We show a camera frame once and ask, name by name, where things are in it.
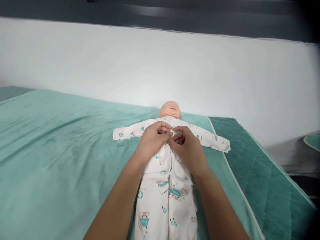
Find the baby onesie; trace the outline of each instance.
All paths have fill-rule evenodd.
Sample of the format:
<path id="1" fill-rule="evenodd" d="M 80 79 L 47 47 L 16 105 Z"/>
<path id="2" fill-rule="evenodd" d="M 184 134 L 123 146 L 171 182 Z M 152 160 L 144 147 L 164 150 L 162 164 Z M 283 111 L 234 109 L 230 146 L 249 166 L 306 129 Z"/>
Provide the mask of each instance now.
<path id="1" fill-rule="evenodd" d="M 149 119 L 117 128 L 113 140 L 141 137 L 157 121 L 172 128 L 187 126 L 202 146 L 230 151 L 229 140 L 174 117 Z M 197 239 L 194 181 L 179 156 L 166 143 L 147 164 L 141 179 L 135 215 L 135 239 Z"/>

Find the white wall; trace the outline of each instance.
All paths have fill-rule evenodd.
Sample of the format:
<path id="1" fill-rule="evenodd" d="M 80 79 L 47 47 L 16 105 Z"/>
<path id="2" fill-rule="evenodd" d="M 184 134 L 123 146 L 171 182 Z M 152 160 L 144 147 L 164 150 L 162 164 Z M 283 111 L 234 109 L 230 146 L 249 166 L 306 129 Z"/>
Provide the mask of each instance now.
<path id="1" fill-rule="evenodd" d="M 0 18 L 0 85 L 236 118 L 265 147 L 320 129 L 315 46 Z"/>

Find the onesie leg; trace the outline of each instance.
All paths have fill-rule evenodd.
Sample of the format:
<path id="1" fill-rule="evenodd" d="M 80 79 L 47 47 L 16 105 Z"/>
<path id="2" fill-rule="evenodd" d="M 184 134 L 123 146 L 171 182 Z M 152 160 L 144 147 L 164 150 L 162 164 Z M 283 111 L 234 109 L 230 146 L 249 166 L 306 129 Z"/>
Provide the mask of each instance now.
<path id="1" fill-rule="evenodd" d="M 194 187 L 169 176 L 169 239 L 197 239 Z"/>
<path id="2" fill-rule="evenodd" d="M 141 180 L 135 215 L 134 239 L 168 238 L 168 176 Z"/>

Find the bed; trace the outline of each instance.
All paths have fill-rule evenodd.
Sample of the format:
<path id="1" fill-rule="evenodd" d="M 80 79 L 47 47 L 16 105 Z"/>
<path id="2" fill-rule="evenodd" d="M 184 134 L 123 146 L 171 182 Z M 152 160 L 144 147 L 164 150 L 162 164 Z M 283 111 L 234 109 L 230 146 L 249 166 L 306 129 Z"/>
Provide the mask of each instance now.
<path id="1" fill-rule="evenodd" d="M 0 88 L 0 239 L 82 239 L 139 142 L 113 141 L 113 129 L 157 115 L 155 108 Z M 230 140 L 229 153 L 204 152 L 251 239 L 303 237 L 316 207 L 249 132 L 233 118 L 181 119 Z M 197 201 L 198 239 L 209 239 L 198 192 Z"/>

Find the forearm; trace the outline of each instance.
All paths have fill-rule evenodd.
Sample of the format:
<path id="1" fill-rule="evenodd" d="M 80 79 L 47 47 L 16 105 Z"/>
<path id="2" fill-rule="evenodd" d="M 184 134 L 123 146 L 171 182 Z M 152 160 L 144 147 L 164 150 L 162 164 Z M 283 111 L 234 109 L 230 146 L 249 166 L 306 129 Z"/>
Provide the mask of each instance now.
<path id="1" fill-rule="evenodd" d="M 211 239 L 249 239 L 218 179 L 210 169 L 195 177 Z"/>
<path id="2" fill-rule="evenodd" d="M 135 154 L 129 159 L 84 239 L 126 239 L 133 204 L 146 164 Z"/>

